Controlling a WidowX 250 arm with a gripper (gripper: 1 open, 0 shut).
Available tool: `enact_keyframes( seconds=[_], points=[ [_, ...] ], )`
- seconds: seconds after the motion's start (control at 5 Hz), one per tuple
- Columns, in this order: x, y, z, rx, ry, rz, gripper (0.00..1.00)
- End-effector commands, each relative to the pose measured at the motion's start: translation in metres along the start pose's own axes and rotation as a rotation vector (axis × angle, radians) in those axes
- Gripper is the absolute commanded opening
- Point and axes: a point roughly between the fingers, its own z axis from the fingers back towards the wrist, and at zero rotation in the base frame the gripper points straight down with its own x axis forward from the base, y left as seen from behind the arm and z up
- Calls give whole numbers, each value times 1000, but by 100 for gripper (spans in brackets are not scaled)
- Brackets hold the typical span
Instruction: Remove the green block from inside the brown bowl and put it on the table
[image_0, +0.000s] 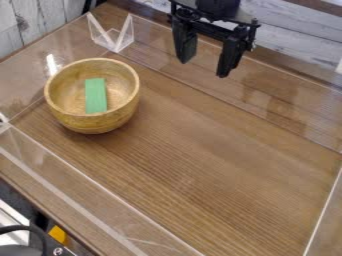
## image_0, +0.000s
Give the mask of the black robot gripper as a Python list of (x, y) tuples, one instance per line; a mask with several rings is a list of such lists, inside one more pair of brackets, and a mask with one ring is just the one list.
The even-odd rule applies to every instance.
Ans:
[(241, 7), (241, 0), (169, 0), (171, 3), (170, 22), (177, 57), (186, 64), (197, 54), (201, 33), (224, 41), (217, 76), (225, 78), (237, 68), (244, 52), (254, 48), (257, 30), (261, 27), (256, 17)]

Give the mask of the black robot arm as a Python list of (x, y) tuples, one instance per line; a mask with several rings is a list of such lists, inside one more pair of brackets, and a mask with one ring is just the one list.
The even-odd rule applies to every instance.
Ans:
[(254, 17), (244, 17), (241, 0), (169, 0), (177, 57), (186, 64), (197, 55), (198, 35), (222, 42), (217, 76), (225, 78), (238, 67), (246, 51), (256, 48)]

